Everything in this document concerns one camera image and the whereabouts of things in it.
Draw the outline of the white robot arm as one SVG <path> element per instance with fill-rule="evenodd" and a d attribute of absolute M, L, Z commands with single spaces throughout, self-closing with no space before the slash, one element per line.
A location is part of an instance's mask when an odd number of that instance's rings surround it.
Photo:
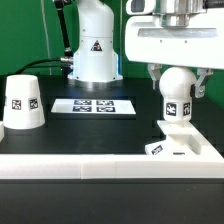
<path fill-rule="evenodd" d="M 113 11 L 100 0 L 76 2 L 79 48 L 68 78 L 88 86 L 121 80 Z M 125 54 L 148 65 L 155 87 L 162 82 L 162 66 L 193 67 L 199 79 L 191 93 L 200 98 L 205 79 L 215 69 L 224 70 L 224 0 L 127 0 L 126 13 Z"/>

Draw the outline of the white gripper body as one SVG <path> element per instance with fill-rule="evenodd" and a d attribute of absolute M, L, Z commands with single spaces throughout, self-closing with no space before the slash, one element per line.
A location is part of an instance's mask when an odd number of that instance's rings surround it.
<path fill-rule="evenodd" d="M 224 69 L 224 13 L 201 13 L 187 27 L 161 27 L 158 16 L 131 17 L 125 30 L 130 61 Z"/>

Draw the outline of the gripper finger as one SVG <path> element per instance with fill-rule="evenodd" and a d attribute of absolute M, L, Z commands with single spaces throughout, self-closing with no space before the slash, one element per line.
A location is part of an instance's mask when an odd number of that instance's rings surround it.
<path fill-rule="evenodd" d="M 206 84 L 214 74 L 211 68 L 198 68 L 198 79 L 196 83 L 191 86 L 191 96 L 194 98 L 202 98 L 205 95 Z"/>
<path fill-rule="evenodd" d="M 161 64 L 148 64 L 148 72 L 153 82 L 153 89 L 158 90 L 159 89 L 159 81 L 161 78 Z"/>

